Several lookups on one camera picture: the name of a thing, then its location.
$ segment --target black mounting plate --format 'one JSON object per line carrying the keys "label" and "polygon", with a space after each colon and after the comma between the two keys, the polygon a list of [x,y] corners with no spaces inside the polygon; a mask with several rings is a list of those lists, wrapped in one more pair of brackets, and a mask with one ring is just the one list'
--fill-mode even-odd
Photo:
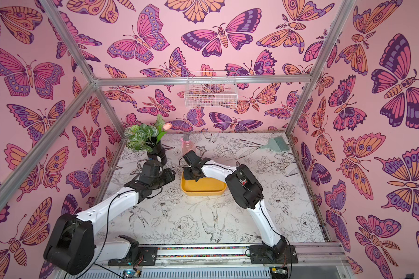
{"label": "black mounting plate", "polygon": [[[142,261],[138,266],[154,266],[157,259],[158,247],[140,247]],[[136,265],[136,262],[128,263],[126,259],[112,259],[108,261],[108,266],[130,266]]]}
{"label": "black mounting plate", "polygon": [[[252,245],[250,248],[250,260],[252,264],[283,264],[284,258],[280,261],[272,262],[270,261],[266,254],[266,247],[263,245]],[[298,263],[298,257],[296,255],[295,246],[289,245],[284,250],[285,258],[287,263]]]}

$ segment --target wall-mounted basket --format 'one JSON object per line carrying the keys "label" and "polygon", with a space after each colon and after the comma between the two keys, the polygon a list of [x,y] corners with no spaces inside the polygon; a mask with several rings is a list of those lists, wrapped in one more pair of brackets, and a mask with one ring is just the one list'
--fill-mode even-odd
{"label": "wall-mounted basket", "polygon": [[[235,71],[215,70],[213,71],[214,76],[206,81],[199,80],[199,77],[190,76],[190,73],[194,72],[198,72],[200,76],[201,73],[204,73],[204,71],[187,72],[184,91],[184,102],[187,109],[235,109],[237,107],[238,88]],[[215,72],[223,72],[223,75],[216,77]]]}

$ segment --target floral tabletop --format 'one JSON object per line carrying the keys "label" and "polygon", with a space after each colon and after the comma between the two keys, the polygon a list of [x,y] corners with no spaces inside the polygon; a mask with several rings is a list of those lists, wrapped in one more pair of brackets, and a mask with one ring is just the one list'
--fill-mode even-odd
{"label": "floral tabletop", "polygon": [[[128,235],[141,244],[260,243],[259,230],[250,214],[240,208],[227,189],[221,196],[187,196],[180,188],[183,169],[180,138],[162,138],[168,162],[176,179],[163,186],[160,194],[130,208],[110,222],[109,238]],[[247,165],[261,183],[267,209],[275,224],[290,242],[324,242],[293,155],[256,149],[284,133],[195,133],[191,140],[198,155],[229,166]],[[124,183],[141,171],[146,152],[123,151],[105,198],[118,192]],[[105,236],[105,227],[98,237]]]}

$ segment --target yellow tray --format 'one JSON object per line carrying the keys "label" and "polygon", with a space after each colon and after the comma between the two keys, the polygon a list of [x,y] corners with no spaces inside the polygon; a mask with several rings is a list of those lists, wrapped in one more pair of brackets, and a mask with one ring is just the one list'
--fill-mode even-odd
{"label": "yellow tray", "polygon": [[195,180],[185,180],[182,174],[181,188],[189,196],[220,196],[226,190],[226,184],[214,178],[200,178]]}

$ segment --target teal brush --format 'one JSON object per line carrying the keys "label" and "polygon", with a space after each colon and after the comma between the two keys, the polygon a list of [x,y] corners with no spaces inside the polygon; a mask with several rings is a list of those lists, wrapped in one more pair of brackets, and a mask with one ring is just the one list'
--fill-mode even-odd
{"label": "teal brush", "polygon": [[270,148],[274,152],[283,152],[283,151],[290,150],[289,146],[287,145],[287,143],[285,143],[282,137],[269,138],[268,144],[259,147],[259,149],[264,149],[264,148]]}

